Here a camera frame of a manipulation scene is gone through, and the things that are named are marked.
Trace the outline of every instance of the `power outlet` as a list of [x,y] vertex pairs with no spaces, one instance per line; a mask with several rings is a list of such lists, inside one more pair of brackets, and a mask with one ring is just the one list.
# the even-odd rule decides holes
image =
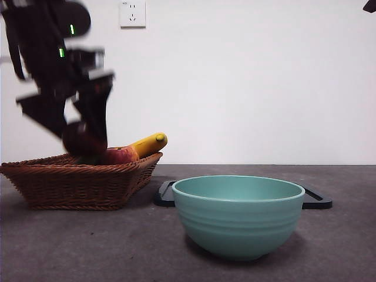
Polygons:
[[146,27],[146,0],[129,0],[120,3],[120,27]]

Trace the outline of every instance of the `ceramic bowl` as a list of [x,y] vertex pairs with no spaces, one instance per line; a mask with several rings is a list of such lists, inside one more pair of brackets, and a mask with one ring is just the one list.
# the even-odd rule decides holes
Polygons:
[[215,175],[172,186],[188,236],[231,260],[254,260],[281,246],[300,217],[304,188],[266,177]]

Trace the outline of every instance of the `gray floor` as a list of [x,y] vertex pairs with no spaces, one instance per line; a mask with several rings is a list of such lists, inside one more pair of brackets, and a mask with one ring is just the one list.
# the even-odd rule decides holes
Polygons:
[[[251,263],[204,251],[173,207],[152,203],[170,179],[247,174],[309,184],[333,199],[303,210],[290,239]],[[1,181],[1,281],[375,281],[376,166],[158,165],[117,211],[31,211]]]

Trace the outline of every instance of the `black tray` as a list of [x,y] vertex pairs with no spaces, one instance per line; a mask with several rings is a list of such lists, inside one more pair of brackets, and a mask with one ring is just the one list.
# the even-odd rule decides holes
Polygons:
[[[154,196],[154,204],[162,207],[174,207],[174,195],[172,193],[172,184],[175,180],[168,180],[163,182],[158,192]],[[330,209],[333,206],[333,201],[315,191],[308,185],[298,184],[305,189],[304,202],[302,209]]]

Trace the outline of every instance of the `wicker basket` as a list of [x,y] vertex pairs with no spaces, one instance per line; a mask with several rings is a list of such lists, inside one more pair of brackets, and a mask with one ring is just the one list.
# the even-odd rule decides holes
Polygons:
[[162,157],[156,153],[111,166],[75,164],[69,154],[3,163],[4,174],[31,209],[116,210],[148,184]]

